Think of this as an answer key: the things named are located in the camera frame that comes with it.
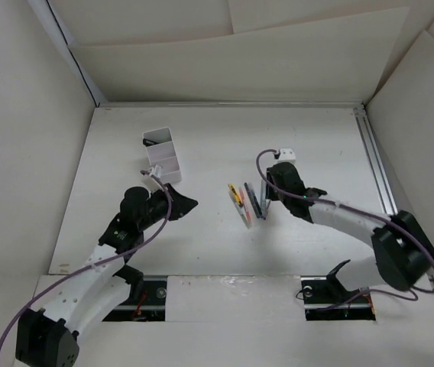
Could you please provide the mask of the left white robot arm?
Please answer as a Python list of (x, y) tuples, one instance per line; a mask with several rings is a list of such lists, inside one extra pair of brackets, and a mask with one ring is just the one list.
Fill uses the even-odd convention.
[(27, 366), (72, 366), (82, 341), (119, 304), (138, 301), (144, 275), (128, 265), (148, 241), (144, 232), (160, 222), (183, 218), (197, 200), (170, 184), (149, 192), (125, 191), (120, 209), (79, 271), (63, 278), (57, 295), (38, 310), (28, 307), (18, 320), (15, 358)]

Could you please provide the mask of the black green highlighter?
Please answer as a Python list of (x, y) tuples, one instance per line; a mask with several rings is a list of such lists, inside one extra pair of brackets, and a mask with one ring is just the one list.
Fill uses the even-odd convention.
[(155, 146), (155, 145), (158, 145), (158, 144), (159, 144), (159, 142), (157, 142), (157, 141), (150, 140), (150, 139), (147, 139), (147, 138), (143, 139), (143, 145), (145, 147)]

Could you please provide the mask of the clear green pen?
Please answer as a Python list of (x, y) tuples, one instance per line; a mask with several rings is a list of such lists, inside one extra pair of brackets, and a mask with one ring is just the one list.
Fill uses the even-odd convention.
[(238, 205), (237, 200), (235, 199), (234, 195), (232, 193), (229, 194), (237, 212), (238, 215), (240, 216), (240, 218), (242, 219), (244, 225), (246, 226), (247, 229), (251, 228), (251, 223), (249, 222), (247, 216), (245, 215), (245, 212), (243, 211), (243, 209)]

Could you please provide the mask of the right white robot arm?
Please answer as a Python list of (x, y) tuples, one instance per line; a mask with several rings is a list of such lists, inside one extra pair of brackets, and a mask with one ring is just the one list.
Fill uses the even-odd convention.
[(333, 300), (379, 284), (411, 291), (428, 270), (434, 270), (434, 246), (412, 213), (401, 210), (385, 216), (334, 201), (326, 191), (306, 187), (290, 162), (260, 174), (267, 182), (267, 198), (281, 202), (294, 217), (335, 229), (373, 250), (371, 257), (344, 260), (326, 275), (323, 284)]

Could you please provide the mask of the light blue mechanical pencil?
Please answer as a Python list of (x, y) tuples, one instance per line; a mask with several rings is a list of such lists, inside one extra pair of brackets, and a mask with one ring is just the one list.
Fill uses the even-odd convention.
[(267, 183), (261, 181), (261, 192), (260, 192), (260, 207), (261, 207), (261, 218), (267, 218)]

